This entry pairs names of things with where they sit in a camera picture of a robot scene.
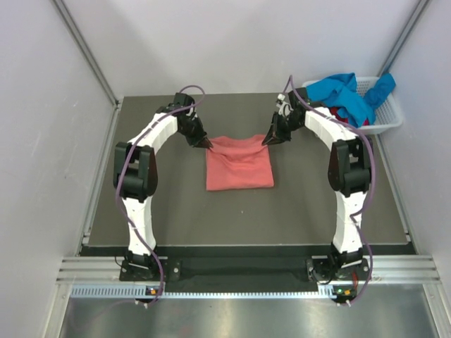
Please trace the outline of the pink t shirt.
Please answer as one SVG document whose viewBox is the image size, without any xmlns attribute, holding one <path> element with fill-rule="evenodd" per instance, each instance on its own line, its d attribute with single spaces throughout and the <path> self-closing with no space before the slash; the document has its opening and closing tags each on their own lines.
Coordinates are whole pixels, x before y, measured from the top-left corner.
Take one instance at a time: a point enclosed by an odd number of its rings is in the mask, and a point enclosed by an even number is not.
<svg viewBox="0 0 451 338">
<path fill-rule="evenodd" d="M 274 178 L 264 136 L 247 139 L 226 136 L 211 139 L 206 150 L 206 190 L 272 188 Z"/>
</svg>

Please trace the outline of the white plastic basket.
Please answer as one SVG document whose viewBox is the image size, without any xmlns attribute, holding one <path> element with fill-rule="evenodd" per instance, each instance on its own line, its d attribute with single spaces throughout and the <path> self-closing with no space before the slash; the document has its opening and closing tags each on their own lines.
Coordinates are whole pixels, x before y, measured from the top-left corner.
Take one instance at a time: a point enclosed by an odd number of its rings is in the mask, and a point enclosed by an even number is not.
<svg viewBox="0 0 451 338">
<path fill-rule="evenodd" d="M 356 77 L 357 77 L 357 92 L 362 96 L 365 95 L 368 89 L 373 87 L 376 81 L 380 78 L 380 77 L 358 77 L 358 76 Z M 302 85 L 302 87 L 305 88 L 307 85 L 311 85 L 317 81 L 319 80 L 307 81 Z M 306 101 L 310 106 L 313 106 L 315 103 L 310 102 L 308 96 L 306 98 Z M 400 110 L 397 107 L 397 104 L 393 96 L 393 92 L 391 92 L 388 98 L 382 104 L 382 106 L 380 106 L 376 110 L 375 123 L 372 125 L 356 128 L 360 129 L 364 134 L 380 134 L 382 132 L 385 132 L 386 130 L 389 130 L 390 128 L 399 127 L 401 126 L 401 124 L 402 124 L 402 114 L 400 113 Z"/>
</svg>

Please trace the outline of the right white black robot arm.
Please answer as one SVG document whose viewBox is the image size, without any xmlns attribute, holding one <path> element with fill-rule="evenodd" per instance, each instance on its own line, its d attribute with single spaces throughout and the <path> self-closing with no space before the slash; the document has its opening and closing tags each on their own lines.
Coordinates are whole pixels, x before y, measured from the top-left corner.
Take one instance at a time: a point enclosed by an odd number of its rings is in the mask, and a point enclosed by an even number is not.
<svg viewBox="0 0 451 338">
<path fill-rule="evenodd" d="M 291 140 L 291 133 L 302 127 L 314 133 L 330 151 L 327 178 L 336 197 L 336 226 L 331 252 L 325 268 L 311 268 L 318 282 L 343 279 L 361 265 L 360 235 L 362 209 L 371 188 L 372 149 L 355 131 L 344 126 L 327 108 L 305 108 L 294 92 L 279 94 L 271 126 L 262 144 L 269 146 Z"/>
</svg>

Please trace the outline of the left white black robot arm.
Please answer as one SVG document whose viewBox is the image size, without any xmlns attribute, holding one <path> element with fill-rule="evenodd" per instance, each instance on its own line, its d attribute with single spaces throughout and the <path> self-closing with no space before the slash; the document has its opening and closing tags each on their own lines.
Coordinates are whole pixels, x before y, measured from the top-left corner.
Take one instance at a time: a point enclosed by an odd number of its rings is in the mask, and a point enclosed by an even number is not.
<svg viewBox="0 0 451 338">
<path fill-rule="evenodd" d="M 136 137 L 115 146 L 113 186 L 116 203 L 125 214 L 130 238 L 121 263 L 121 281 L 144 282 L 164 278 L 163 265 L 155 252 L 156 239 L 152 227 L 152 198 L 158 185 L 156 155 L 177 133 L 184 136 L 191 147 L 212 147 L 196 106 L 192 96 L 177 92 L 172 102 L 157 109 L 152 120 Z"/>
</svg>

